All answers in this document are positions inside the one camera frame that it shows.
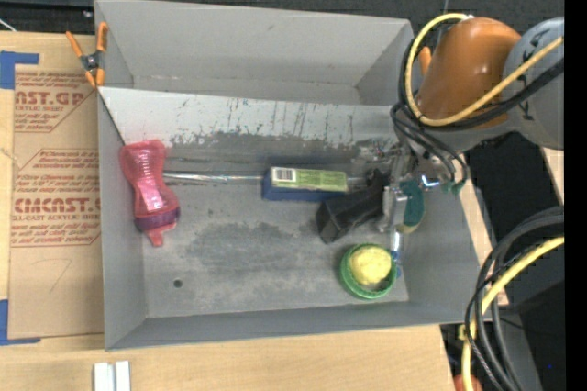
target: green bowl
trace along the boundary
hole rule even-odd
[[[342,261],[340,262],[340,279],[342,280],[343,285],[352,295],[356,296],[357,298],[365,300],[377,299],[387,295],[393,288],[395,278],[397,277],[397,266],[395,265],[395,261],[392,257],[392,269],[390,270],[387,277],[382,280],[382,284],[379,288],[371,290],[365,288],[363,285],[357,282],[357,280],[355,280],[355,277],[353,276],[352,271],[350,270],[350,256],[359,249],[368,247],[377,247],[385,249],[383,248],[383,246],[380,246],[379,244],[357,244],[345,253],[345,255],[342,258]]]

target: yellow cable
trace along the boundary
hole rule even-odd
[[[493,283],[492,287],[487,291],[482,300],[482,314],[485,313],[489,305],[499,294],[502,289],[509,284],[514,278],[516,278],[520,272],[522,272],[528,265],[535,261],[538,257],[543,256],[549,251],[558,248],[561,244],[564,244],[564,236],[548,240],[533,251],[520,258],[514,265],[508,268],[505,273],[499,277],[499,279]],[[477,331],[477,323],[475,319],[471,321],[471,336],[475,338]],[[471,381],[471,345],[468,341],[463,344],[462,355],[461,355],[461,373],[463,378],[463,384],[465,391],[474,391],[473,383]]]
[[[473,104],[468,106],[467,108],[461,110],[459,113],[454,114],[450,117],[446,118],[428,118],[422,114],[420,109],[418,108],[417,104],[415,103],[413,92],[412,92],[412,65],[415,60],[415,51],[418,49],[420,42],[424,38],[424,36],[428,33],[428,31],[434,27],[436,24],[450,20],[450,19],[458,19],[461,20],[467,18],[463,14],[446,14],[444,16],[439,16],[436,19],[433,19],[429,22],[422,31],[416,37],[414,44],[412,45],[412,49],[408,55],[407,65],[405,67],[405,93],[407,97],[407,104],[409,105],[410,109],[414,113],[414,115],[418,118],[420,122],[430,127],[444,127],[445,125],[449,125],[454,122],[458,122],[470,114],[479,110],[482,106],[487,104],[490,100],[492,100],[496,95],[501,93],[505,87],[513,83],[517,78],[519,78],[522,74],[524,74],[528,69],[534,66],[538,61],[542,60],[548,53],[556,49],[559,45],[564,42],[563,37],[558,37],[551,41],[546,47],[540,49],[536,54],[532,56],[528,61],[522,63],[516,70],[509,74],[505,79],[503,79],[498,85],[496,85],[491,91],[487,94],[482,96],[480,99],[475,101]]]

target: label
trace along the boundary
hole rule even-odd
[[[15,132],[49,133],[82,104],[93,88],[79,73],[18,73]]]
[[[271,184],[304,190],[323,190],[328,192],[347,192],[347,175],[342,171],[323,171],[317,169],[271,168]]]
[[[12,248],[91,244],[100,235],[97,150],[40,150],[17,175]]]

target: orange clip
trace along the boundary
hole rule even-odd
[[[96,86],[104,85],[105,73],[104,69],[100,66],[100,58],[107,48],[107,33],[108,25],[105,22],[101,22],[98,26],[96,52],[92,55],[84,55],[80,44],[73,34],[69,30],[65,32],[65,36],[70,41],[75,56],[77,56],[82,62],[82,66],[85,69],[86,79],[94,89]]]

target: white clip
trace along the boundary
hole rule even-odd
[[[130,362],[95,363],[94,391],[130,391]]]

